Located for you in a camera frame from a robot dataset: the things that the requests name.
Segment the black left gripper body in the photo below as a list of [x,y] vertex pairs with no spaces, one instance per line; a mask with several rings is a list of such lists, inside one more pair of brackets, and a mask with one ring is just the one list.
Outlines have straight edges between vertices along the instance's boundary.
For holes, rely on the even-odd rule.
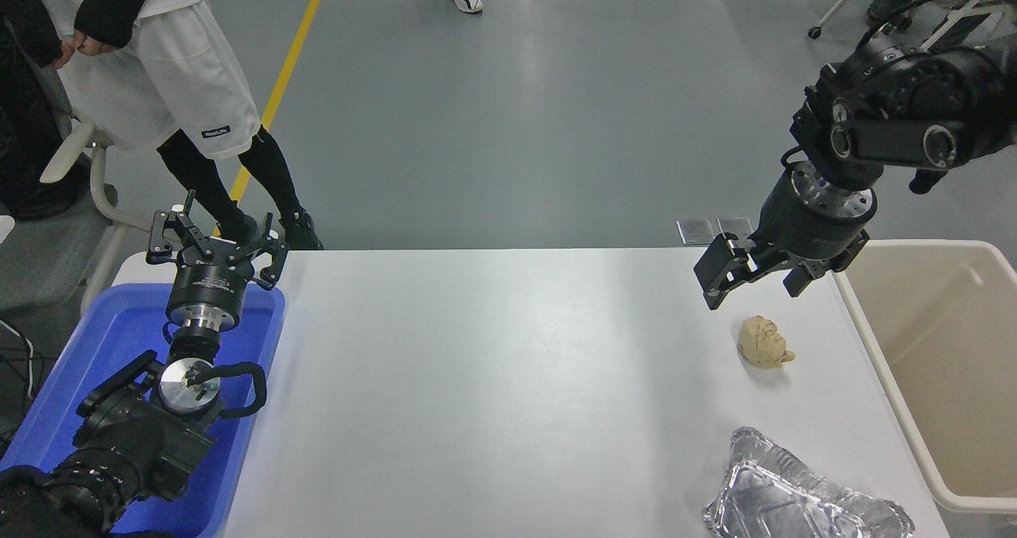
[[211,305],[226,313],[241,313],[247,284],[253,275],[253,267],[249,264],[178,266],[168,296],[167,313],[196,305]]

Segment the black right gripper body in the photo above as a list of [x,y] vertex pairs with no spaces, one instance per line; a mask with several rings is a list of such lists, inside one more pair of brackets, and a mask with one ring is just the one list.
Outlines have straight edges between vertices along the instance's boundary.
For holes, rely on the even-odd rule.
[[813,179],[780,179],[760,208],[759,226],[751,239],[843,271],[868,245],[864,228],[876,210],[872,189],[850,192]]

